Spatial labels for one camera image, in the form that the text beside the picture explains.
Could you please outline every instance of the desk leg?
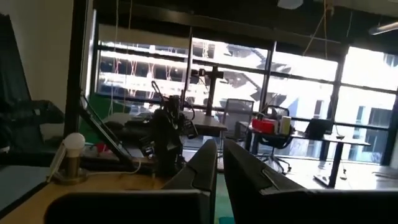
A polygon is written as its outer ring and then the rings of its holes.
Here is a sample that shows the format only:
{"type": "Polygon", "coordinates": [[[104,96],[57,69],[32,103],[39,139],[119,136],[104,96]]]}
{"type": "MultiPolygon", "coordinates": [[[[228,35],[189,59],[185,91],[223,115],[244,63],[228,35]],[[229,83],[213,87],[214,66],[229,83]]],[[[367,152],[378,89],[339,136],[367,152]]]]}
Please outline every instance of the desk leg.
{"type": "Polygon", "coordinates": [[[245,142],[244,142],[244,149],[247,150],[247,152],[250,152],[251,136],[252,136],[251,131],[248,131],[248,133],[246,134],[245,142]]]}
{"type": "Polygon", "coordinates": [[[335,157],[333,158],[333,165],[331,167],[330,176],[325,177],[324,175],[315,175],[314,178],[318,180],[321,184],[328,188],[335,188],[336,180],[338,175],[338,168],[340,166],[341,155],[343,153],[344,143],[339,142],[336,146],[335,157]]]}

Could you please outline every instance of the table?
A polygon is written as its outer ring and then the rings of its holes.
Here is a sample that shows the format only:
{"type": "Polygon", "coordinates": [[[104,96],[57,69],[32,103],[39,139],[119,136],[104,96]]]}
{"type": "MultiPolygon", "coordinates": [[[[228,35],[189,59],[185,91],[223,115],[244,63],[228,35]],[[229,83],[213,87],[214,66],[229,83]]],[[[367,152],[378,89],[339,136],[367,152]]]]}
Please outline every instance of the table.
{"type": "Polygon", "coordinates": [[[0,224],[39,224],[43,223],[47,207],[57,198],[72,192],[117,191],[117,190],[158,190],[166,179],[147,175],[100,174],[89,176],[86,182],[73,186],[49,183],[8,213],[0,224]]]}
{"type": "MultiPolygon", "coordinates": [[[[243,127],[248,129],[248,134],[246,136],[246,142],[245,142],[245,145],[244,145],[244,148],[247,151],[250,151],[252,133],[253,134],[259,134],[259,135],[261,135],[263,137],[269,137],[269,138],[286,138],[286,136],[284,136],[284,135],[261,133],[260,131],[254,129],[251,125],[249,125],[248,122],[239,122],[239,124],[240,124],[240,126],[243,126],[243,127]]],[[[344,144],[357,145],[357,146],[370,146],[369,143],[366,143],[366,142],[358,140],[358,139],[349,139],[349,138],[338,139],[337,136],[332,135],[332,134],[324,134],[323,138],[321,138],[321,139],[312,139],[312,138],[309,138],[302,131],[295,131],[291,135],[291,137],[292,138],[297,138],[297,139],[308,139],[308,140],[314,140],[314,141],[335,142],[335,143],[337,143],[335,156],[333,158],[333,165],[332,165],[331,171],[330,171],[330,176],[326,177],[326,176],[321,175],[321,174],[314,175],[314,178],[317,181],[319,181],[319,183],[321,183],[325,187],[329,187],[329,188],[334,188],[335,185],[336,185],[338,169],[339,169],[340,162],[341,162],[341,155],[343,153],[344,144]]]]}
{"type": "MultiPolygon", "coordinates": [[[[183,111],[182,112],[188,119],[192,118],[192,111],[183,111]]],[[[121,124],[125,124],[129,121],[134,115],[126,114],[126,113],[114,113],[111,116],[108,116],[104,122],[107,121],[115,121],[121,124]]],[[[213,136],[219,137],[222,131],[227,131],[227,127],[221,124],[219,121],[214,119],[212,116],[206,116],[201,111],[195,111],[195,117],[192,120],[192,123],[195,125],[198,134],[204,136],[213,136]]]]}

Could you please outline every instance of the red object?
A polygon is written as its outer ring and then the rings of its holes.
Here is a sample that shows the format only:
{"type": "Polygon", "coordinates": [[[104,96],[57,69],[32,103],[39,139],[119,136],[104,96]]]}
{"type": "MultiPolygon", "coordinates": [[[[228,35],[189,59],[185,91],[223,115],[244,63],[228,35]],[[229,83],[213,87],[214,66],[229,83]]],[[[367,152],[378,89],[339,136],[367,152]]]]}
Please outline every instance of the red object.
{"type": "Polygon", "coordinates": [[[106,152],[109,150],[108,147],[106,147],[106,144],[103,142],[95,144],[95,148],[97,148],[98,153],[106,152]]]}
{"type": "Polygon", "coordinates": [[[254,119],[251,123],[251,126],[260,131],[262,133],[272,134],[274,133],[274,121],[265,119],[265,120],[258,120],[254,119]]]}

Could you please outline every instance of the lamp base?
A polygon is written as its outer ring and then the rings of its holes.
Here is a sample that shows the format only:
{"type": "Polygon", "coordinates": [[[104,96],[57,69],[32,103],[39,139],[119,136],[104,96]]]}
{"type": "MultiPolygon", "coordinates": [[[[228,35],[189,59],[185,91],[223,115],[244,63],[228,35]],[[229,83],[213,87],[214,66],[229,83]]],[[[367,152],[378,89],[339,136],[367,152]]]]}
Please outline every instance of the lamp base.
{"type": "Polygon", "coordinates": [[[74,178],[67,177],[65,171],[61,170],[54,174],[52,181],[60,185],[75,185],[86,181],[87,178],[87,171],[84,169],[79,169],[78,175],[74,178]]]}

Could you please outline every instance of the red box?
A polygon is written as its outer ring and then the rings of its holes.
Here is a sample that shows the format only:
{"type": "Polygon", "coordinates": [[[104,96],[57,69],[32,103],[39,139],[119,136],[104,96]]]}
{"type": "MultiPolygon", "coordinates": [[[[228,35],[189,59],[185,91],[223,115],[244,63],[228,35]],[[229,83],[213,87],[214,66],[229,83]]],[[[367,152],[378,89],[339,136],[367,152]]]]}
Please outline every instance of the red box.
{"type": "Polygon", "coordinates": [[[260,131],[262,133],[272,134],[274,133],[274,121],[265,119],[265,120],[258,120],[254,119],[251,123],[251,126],[260,131]]]}

